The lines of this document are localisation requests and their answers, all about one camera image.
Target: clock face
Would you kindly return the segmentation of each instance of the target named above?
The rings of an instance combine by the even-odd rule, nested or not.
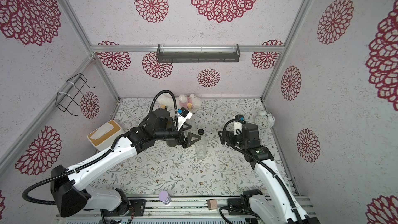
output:
[[[267,129],[268,128],[268,120],[263,116],[257,116],[255,119],[255,123],[260,129]]]

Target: purple cap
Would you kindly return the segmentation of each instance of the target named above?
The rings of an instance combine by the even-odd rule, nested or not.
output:
[[[165,201],[167,201],[168,198],[169,198],[169,193],[167,193],[167,191],[162,190],[162,191],[159,193],[159,201],[165,202]]]

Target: glass bottle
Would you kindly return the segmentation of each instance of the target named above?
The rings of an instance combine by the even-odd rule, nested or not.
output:
[[[205,131],[203,129],[199,129],[197,133],[202,138],[195,143],[196,159],[201,160],[206,158],[207,142],[206,137],[204,136]]]

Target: alarm clock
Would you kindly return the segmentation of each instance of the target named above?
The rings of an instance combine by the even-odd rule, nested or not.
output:
[[[262,130],[270,129],[275,123],[275,117],[267,111],[258,111],[258,115],[254,120],[258,128]]]

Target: pink plush toy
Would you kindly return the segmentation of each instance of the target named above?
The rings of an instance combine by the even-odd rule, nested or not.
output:
[[[178,99],[180,102],[180,106],[185,107],[188,110],[198,108],[202,105],[201,99],[196,97],[193,93],[189,97],[181,94],[180,97],[178,97]]]

